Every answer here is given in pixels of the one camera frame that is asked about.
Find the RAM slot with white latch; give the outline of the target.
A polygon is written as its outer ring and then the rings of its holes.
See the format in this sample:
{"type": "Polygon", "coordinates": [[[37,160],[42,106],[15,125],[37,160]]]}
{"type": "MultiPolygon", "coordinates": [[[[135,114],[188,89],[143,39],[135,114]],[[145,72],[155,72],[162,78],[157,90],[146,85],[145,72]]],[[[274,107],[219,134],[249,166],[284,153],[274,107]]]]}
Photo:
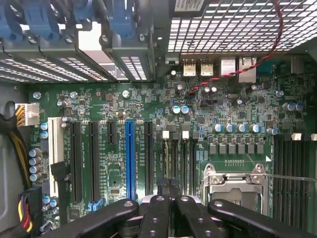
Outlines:
{"type": "Polygon", "coordinates": [[[164,175],[166,178],[169,177],[169,151],[168,151],[168,140],[169,140],[169,131],[164,130],[162,132],[162,150],[163,150],[163,169],[164,169],[164,175]]]}
{"type": "Polygon", "coordinates": [[[308,204],[307,204],[307,231],[317,234],[317,141],[310,141],[308,152],[308,204]]]}
{"type": "Polygon", "coordinates": [[[182,131],[182,146],[181,146],[181,162],[182,162],[182,186],[183,194],[187,194],[187,142],[189,141],[189,131],[182,131]]]}
{"type": "MultiPolygon", "coordinates": [[[[292,141],[292,176],[298,177],[300,172],[300,160],[298,157],[298,143],[299,141],[292,141]]],[[[292,180],[292,226],[299,227],[298,225],[298,203],[299,203],[299,188],[298,188],[298,181],[292,180]]]]}

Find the silver CPU socket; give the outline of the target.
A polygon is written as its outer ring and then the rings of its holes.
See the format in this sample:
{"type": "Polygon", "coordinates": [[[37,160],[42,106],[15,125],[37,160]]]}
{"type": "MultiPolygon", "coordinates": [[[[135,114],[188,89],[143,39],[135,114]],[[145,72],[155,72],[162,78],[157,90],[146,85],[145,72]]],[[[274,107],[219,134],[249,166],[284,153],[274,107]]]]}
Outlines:
{"type": "Polygon", "coordinates": [[[250,172],[218,172],[214,164],[205,166],[201,179],[201,200],[207,205],[224,199],[268,215],[268,178],[264,165],[256,164],[250,172]]]}

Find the long black expansion slot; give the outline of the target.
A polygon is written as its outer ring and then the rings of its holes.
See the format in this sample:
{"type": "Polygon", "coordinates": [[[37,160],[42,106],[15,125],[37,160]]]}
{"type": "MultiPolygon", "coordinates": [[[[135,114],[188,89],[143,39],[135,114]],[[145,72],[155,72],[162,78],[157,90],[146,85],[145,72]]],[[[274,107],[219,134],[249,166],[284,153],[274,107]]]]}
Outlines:
{"type": "Polygon", "coordinates": [[[73,202],[82,201],[81,123],[70,124],[70,170],[73,202]]]}
{"type": "Polygon", "coordinates": [[[97,121],[89,122],[89,156],[91,171],[91,201],[97,202],[100,198],[100,154],[99,154],[99,123],[97,121]]]}
{"type": "Polygon", "coordinates": [[[144,140],[145,140],[145,194],[153,193],[154,183],[154,134],[153,123],[144,122],[144,140]]]}

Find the blue SATA port block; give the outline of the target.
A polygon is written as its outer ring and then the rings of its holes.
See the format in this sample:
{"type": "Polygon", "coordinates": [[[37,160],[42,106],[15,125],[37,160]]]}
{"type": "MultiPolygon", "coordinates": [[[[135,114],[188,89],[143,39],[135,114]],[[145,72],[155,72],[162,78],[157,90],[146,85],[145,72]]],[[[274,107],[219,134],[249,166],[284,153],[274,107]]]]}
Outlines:
{"type": "Polygon", "coordinates": [[[88,211],[89,212],[95,212],[102,208],[104,205],[103,199],[99,199],[97,202],[89,202],[88,203],[88,211]]]}

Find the blue expansion slot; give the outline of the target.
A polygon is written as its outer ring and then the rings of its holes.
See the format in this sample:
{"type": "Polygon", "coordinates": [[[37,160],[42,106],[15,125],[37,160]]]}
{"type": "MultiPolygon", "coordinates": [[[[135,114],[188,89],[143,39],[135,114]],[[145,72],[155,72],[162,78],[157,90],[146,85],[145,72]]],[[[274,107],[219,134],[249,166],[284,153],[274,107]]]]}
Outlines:
{"type": "Polygon", "coordinates": [[[135,123],[125,122],[125,160],[126,160],[126,195],[136,199],[136,166],[135,166],[135,123]]]}

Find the short black expansion slot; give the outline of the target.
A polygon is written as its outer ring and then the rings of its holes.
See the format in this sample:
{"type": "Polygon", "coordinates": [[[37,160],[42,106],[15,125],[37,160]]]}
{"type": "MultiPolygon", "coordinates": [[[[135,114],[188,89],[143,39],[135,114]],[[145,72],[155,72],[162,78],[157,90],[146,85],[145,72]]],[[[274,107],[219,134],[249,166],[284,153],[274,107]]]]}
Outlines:
{"type": "Polygon", "coordinates": [[[109,145],[117,144],[117,126],[113,121],[108,121],[106,123],[107,127],[107,142],[109,145]]]}

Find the thin silver locking lever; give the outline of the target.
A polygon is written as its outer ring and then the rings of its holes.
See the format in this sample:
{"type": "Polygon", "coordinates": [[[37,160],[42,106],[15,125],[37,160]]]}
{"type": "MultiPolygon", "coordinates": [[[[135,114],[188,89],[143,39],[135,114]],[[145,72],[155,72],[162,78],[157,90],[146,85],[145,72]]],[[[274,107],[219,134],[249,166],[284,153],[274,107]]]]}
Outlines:
{"type": "Polygon", "coordinates": [[[266,177],[278,178],[278,179],[290,179],[298,181],[309,181],[317,182],[317,178],[307,178],[307,177],[294,177],[294,176],[284,176],[284,175],[272,175],[272,174],[263,174],[266,177]]]}

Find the green motherboard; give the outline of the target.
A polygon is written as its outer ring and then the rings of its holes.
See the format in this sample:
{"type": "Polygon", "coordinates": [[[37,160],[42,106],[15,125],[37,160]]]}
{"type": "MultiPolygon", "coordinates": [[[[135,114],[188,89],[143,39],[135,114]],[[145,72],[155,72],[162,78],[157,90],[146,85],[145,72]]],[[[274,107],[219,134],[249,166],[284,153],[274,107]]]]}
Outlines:
{"type": "MultiPolygon", "coordinates": [[[[263,164],[266,174],[274,175],[274,136],[266,133],[268,127],[278,128],[283,142],[299,141],[299,177],[307,177],[309,142],[317,141],[317,63],[308,59],[267,61],[256,68],[255,83],[239,83],[238,77],[215,81],[200,89],[195,96],[187,92],[198,82],[197,77],[184,77],[174,70],[158,83],[126,84],[56,84],[34,88],[31,101],[40,107],[40,126],[31,131],[30,179],[42,187],[43,224],[41,238],[61,227],[61,222],[73,222],[92,212],[91,171],[89,156],[89,122],[99,123],[100,198],[103,207],[126,199],[125,122],[135,123],[136,199],[141,204],[145,194],[145,140],[144,122],[153,123],[154,183],[166,178],[163,169],[162,132],[169,131],[169,177],[171,172],[172,133],[179,133],[178,170],[176,179],[182,186],[182,131],[189,131],[187,142],[187,194],[193,196],[191,182],[192,133],[199,133],[197,142],[196,195],[201,200],[201,179],[205,166],[214,164],[218,172],[250,172],[256,164],[263,164]],[[172,106],[189,107],[184,115],[172,113],[172,106]],[[64,160],[51,165],[57,182],[58,197],[50,196],[48,118],[61,117],[64,142],[64,160]],[[70,124],[81,123],[82,201],[73,202],[70,170],[70,124]],[[117,126],[117,144],[107,142],[106,123],[117,126]],[[219,123],[222,131],[213,131],[219,123]],[[224,126],[233,124],[235,131],[226,133],[224,126]],[[237,124],[245,124],[244,133],[237,124]],[[249,130],[251,124],[260,126],[260,133],[249,130]]],[[[298,181],[298,229],[307,231],[308,185],[298,181]]]]}

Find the white expansion slot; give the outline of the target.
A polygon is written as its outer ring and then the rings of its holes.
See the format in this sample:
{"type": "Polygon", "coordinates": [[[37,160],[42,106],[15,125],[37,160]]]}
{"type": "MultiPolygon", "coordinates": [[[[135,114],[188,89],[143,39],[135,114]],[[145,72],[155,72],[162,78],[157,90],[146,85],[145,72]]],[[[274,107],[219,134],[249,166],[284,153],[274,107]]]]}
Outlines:
{"type": "Polygon", "coordinates": [[[48,118],[49,183],[51,197],[58,197],[57,182],[54,180],[51,165],[64,160],[63,128],[61,125],[61,117],[48,118]]]}

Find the silver USB port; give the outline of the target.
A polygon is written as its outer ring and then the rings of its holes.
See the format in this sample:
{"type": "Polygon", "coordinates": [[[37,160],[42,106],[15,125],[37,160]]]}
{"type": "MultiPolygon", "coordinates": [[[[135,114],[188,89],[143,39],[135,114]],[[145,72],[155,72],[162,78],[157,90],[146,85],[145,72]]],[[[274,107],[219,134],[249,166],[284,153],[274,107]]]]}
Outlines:
{"type": "Polygon", "coordinates": [[[200,75],[213,76],[213,61],[211,59],[202,59],[200,61],[200,75]]]}
{"type": "Polygon", "coordinates": [[[196,62],[193,59],[184,59],[183,63],[183,76],[194,77],[196,76],[196,62]]]}

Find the grey metal PC case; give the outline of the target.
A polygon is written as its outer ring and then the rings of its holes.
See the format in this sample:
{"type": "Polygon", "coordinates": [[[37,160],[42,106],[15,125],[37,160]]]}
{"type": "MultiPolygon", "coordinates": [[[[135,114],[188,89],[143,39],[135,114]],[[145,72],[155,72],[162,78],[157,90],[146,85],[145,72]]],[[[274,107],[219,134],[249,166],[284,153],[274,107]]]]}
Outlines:
{"type": "MultiPolygon", "coordinates": [[[[34,88],[40,85],[56,84],[126,84],[126,83],[158,83],[163,81],[172,71],[176,70],[183,75],[184,59],[195,60],[196,76],[198,82],[191,86],[187,94],[195,96],[205,86],[215,81],[236,78],[242,72],[258,68],[267,61],[288,61],[292,59],[311,60],[317,63],[317,37],[288,51],[278,52],[276,47],[283,32],[283,16],[278,3],[274,9],[279,17],[278,35],[270,50],[267,52],[226,52],[226,53],[170,53],[168,40],[170,26],[175,12],[176,0],[150,0],[153,18],[153,40],[155,54],[156,77],[151,82],[73,82],[73,83],[10,83],[0,82],[0,238],[26,238],[30,232],[22,225],[22,212],[19,207],[19,194],[34,187],[30,173],[31,131],[35,126],[17,127],[15,104],[34,104],[31,96],[34,88]],[[238,69],[240,57],[255,57],[254,66],[238,69]],[[235,58],[236,71],[220,74],[220,60],[222,58],[235,58]],[[200,61],[213,61],[213,76],[200,75],[200,61]]],[[[193,238],[189,232],[177,232],[177,215],[175,211],[174,196],[171,194],[171,210],[169,216],[168,238],[193,238]]]]}

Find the silver USB port block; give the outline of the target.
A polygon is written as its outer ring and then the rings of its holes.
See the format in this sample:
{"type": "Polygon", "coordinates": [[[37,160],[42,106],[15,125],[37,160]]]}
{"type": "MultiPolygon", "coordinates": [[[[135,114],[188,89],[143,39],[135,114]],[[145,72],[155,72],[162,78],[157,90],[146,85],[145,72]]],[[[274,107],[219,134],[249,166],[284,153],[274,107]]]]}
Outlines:
{"type": "Polygon", "coordinates": [[[222,58],[220,60],[220,74],[225,75],[236,71],[235,58],[222,58]]]}

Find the silver ethernet port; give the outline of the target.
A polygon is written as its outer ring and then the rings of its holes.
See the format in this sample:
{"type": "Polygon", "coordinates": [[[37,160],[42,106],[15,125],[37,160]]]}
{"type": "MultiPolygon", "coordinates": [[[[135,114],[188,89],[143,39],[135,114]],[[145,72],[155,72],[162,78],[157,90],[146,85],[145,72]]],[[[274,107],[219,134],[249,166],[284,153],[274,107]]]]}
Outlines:
{"type": "MultiPolygon", "coordinates": [[[[238,63],[238,69],[242,70],[254,66],[257,63],[255,57],[240,57],[238,63]]],[[[239,83],[255,83],[256,82],[256,68],[247,70],[238,75],[239,83]]]]}

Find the white power connector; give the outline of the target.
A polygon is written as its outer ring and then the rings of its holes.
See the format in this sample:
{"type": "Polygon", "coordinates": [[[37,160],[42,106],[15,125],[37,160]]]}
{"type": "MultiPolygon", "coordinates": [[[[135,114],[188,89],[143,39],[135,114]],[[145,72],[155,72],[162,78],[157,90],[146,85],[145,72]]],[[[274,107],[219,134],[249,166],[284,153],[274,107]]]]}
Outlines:
{"type": "Polygon", "coordinates": [[[40,107],[38,104],[15,104],[17,127],[35,126],[40,124],[40,107]]]}

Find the grey disk bay cage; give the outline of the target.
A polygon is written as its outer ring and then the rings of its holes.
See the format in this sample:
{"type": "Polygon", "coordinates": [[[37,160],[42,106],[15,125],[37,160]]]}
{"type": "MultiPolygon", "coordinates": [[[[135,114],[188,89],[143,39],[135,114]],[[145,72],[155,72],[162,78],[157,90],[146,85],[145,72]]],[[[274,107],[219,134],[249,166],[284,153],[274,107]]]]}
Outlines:
{"type": "Polygon", "coordinates": [[[155,80],[150,0],[0,0],[0,82],[155,80]]]}

